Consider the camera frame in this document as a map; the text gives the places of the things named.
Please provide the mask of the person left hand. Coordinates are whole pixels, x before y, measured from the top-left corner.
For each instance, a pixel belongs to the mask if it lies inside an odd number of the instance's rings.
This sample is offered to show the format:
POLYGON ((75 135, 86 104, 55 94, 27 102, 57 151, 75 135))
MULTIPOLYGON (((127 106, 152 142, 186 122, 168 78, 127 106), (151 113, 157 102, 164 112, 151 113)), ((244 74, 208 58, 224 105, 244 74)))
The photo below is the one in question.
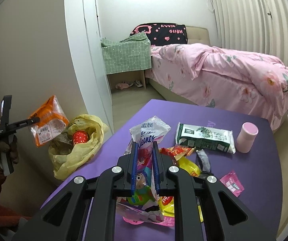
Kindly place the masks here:
POLYGON ((17 137, 15 135, 11 135, 9 137, 9 143, 0 141, 0 169, 1 169, 1 155, 2 154, 8 154, 11 159, 11 162, 13 164, 18 164, 19 154, 17 150, 17 137))

